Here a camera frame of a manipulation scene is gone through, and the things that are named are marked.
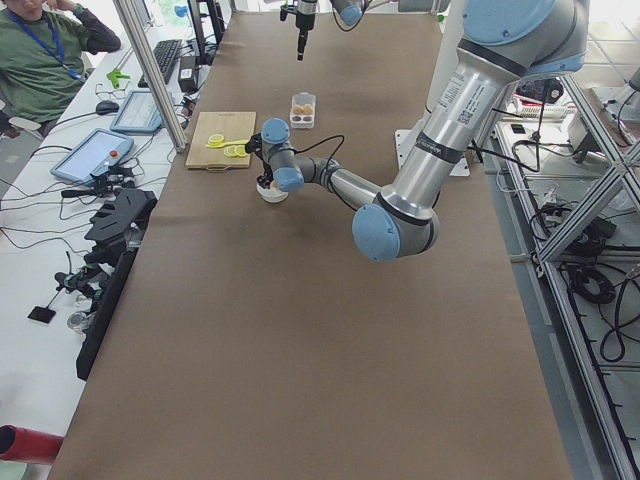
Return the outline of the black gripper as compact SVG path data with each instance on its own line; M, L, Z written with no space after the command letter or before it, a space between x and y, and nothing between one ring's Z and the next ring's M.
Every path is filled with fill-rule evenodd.
M315 15L314 14L303 14L298 13L296 15L296 27L299 29L298 40L297 40L297 60L304 60L304 53L306 49L308 32L313 30L315 26Z
M262 175L260 175L256 179L257 184L261 188L270 188L273 181L274 181L273 174L268 171L265 171Z

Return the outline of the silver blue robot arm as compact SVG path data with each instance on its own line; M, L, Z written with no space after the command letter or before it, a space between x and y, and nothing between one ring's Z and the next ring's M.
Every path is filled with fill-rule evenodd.
M367 258L390 261L420 254L438 238L433 207L443 183L505 87L526 77L578 71L588 20L586 1L466 2L457 66L394 181L383 187L331 157L296 151L289 125L280 118L266 120L250 144L267 182L280 191L315 183L354 209L352 235Z
M330 4L334 21L344 32L354 29L365 12L372 8L372 1L331 1ZM298 29L296 55L300 62L304 59L309 32L314 29L317 11L317 1L291 1L280 7L281 21L285 21L288 15L295 17L295 25Z

